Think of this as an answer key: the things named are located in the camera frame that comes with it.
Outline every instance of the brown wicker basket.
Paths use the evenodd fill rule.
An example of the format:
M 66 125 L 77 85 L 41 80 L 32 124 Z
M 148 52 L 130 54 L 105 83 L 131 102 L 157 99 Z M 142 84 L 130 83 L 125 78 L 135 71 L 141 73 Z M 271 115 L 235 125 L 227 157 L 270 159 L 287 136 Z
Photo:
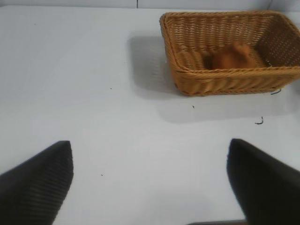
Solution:
M 271 92 L 300 78 L 300 33 L 281 13 L 166 13 L 160 24 L 173 79 L 186 95 Z M 233 41 L 251 46 L 257 67 L 210 69 L 213 53 Z

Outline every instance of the white table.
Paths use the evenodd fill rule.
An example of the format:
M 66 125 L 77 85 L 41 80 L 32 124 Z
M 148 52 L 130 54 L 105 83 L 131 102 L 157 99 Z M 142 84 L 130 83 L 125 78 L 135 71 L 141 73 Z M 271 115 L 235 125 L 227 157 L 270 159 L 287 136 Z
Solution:
M 0 8 L 0 173 L 70 140 L 75 176 L 55 225 L 243 219 L 226 174 L 233 137 L 300 169 L 300 82 L 276 95 L 180 95 L 166 11 Z

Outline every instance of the orange toy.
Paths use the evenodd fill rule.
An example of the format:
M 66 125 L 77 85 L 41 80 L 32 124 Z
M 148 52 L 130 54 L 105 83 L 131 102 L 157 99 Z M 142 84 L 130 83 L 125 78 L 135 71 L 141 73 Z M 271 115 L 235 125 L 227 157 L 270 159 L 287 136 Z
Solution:
M 215 53 L 212 69 L 254 68 L 255 60 L 250 57 L 250 46 L 234 42 Z

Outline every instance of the basket rim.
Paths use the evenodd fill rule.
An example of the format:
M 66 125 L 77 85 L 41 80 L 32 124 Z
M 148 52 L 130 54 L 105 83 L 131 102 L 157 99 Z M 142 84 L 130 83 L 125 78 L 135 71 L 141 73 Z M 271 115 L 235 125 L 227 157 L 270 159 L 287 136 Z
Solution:
M 174 59 L 175 63 L 176 63 L 176 70 L 178 70 L 178 72 L 182 72 L 182 73 L 186 73 L 186 74 L 190 74 L 191 76 L 196 76 L 196 75 L 203 75 L 206 74 L 207 77 L 216 77 L 216 75 L 219 75 L 221 77 L 224 77 L 225 75 L 228 76 L 235 76 L 235 75 L 239 75 L 240 72 L 245 72 L 248 74 L 252 74 L 252 75 L 258 75 L 257 72 L 262 72 L 262 71 L 268 71 L 269 75 L 274 75 L 278 74 L 279 71 L 282 70 L 291 70 L 294 71 L 295 73 L 300 73 L 300 66 L 293 66 L 293 67 L 256 67 L 256 68 L 233 68 L 233 69 L 190 69 L 188 67 L 185 67 L 183 65 L 181 65 L 176 57 L 176 53 L 174 51 L 173 48 L 173 42 L 171 41 L 170 37 L 169 37 L 169 32 L 167 29 L 167 19 L 169 17 L 195 17 L 195 16 L 211 16 L 211 17 L 215 17 L 215 16 L 219 16 L 219 17 L 224 17 L 224 16 L 236 16 L 236 15 L 275 15 L 275 16 L 279 16 L 281 17 L 284 22 L 286 23 L 286 25 L 292 29 L 295 33 L 295 35 L 297 35 L 300 38 L 300 32 L 299 29 L 296 27 L 296 25 L 284 14 L 280 13 L 280 12 L 276 12 L 273 10 L 261 10 L 261 11 L 229 11 L 229 12 L 167 12 L 164 13 L 161 17 L 160 17 L 160 24 L 161 24 L 161 30 L 164 36 L 165 41 L 167 41 L 169 43 L 170 46 L 170 50 L 172 52 L 172 58 Z

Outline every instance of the white wall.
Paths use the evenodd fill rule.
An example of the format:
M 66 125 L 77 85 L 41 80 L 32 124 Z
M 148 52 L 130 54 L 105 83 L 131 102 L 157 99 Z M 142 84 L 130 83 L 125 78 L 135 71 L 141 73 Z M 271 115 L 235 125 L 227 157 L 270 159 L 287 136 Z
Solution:
M 270 9 L 277 11 L 300 11 L 300 0 L 273 0 Z
M 136 8 L 136 0 L 0 0 L 2 5 Z
M 139 0 L 139 8 L 254 10 L 267 9 L 271 0 Z
M 0 0 L 1 5 L 300 11 L 300 0 Z

